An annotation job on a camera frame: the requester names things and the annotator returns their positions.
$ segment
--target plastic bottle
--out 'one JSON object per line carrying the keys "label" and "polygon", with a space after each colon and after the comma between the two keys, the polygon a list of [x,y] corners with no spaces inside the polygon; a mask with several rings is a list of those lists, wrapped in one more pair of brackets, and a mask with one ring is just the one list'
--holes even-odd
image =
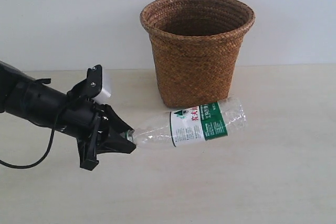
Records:
{"label": "plastic bottle", "polygon": [[129,132],[127,138],[137,147],[161,149],[228,136],[245,126],[240,101],[229,97],[149,118]]}

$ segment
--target basket rim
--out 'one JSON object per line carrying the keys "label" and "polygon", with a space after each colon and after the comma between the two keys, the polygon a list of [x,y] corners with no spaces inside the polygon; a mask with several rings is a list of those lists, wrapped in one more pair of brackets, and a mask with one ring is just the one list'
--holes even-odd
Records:
{"label": "basket rim", "polygon": [[235,39],[237,37],[242,37],[245,35],[252,27],[255,22],[255,12],[249,7],[247,4],[239,1],[239,0],[230,0],[231,2],[235,2],[237,5],[242,7],[248,14],[247,21],[240,27],[233,29],[231,31],[227,31],[224,33],[213,34],[213,35],[206,35],[206,36],[184,36],[184,35],[177,35],[167,31],[160,30],[152,25],[144,18],[145,12],[154,6],[157,3],[162,1],[170,1],[170,0],[154,0],[151,3],[147,4],[140,13],[140,23],[143,28],[150,34],[156,35],[163,38],[173,39],[173,40],[183,40],[185,42],[201,42],[201,41],[217,41],[221,39]]}

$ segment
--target woven basket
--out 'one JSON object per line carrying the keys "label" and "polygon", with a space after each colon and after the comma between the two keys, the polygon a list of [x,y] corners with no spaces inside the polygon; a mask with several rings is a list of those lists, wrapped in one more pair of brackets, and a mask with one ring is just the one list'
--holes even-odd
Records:
{"label": "woven basket", "polygon": [[237,0],[156,0],[140,14],[149,33],[158,89],[168,107],[228,97],[253,10]]}

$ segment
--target green label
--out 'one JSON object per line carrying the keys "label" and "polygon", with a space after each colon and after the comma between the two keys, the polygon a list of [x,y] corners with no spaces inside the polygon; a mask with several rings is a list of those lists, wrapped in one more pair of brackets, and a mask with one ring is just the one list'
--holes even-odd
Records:
{"label": "green label", "polygon": [[218,102],[201,105],[201,124],[205,140],[227,136],[227,130]]}

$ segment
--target bottle label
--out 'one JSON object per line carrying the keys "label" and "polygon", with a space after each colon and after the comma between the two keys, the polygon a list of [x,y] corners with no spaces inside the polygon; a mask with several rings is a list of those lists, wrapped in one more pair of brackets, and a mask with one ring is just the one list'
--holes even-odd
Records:
{"label": "bottle label", "polygon": [[171,112],[170,127],[175,147],[227,136],[218,102]]}

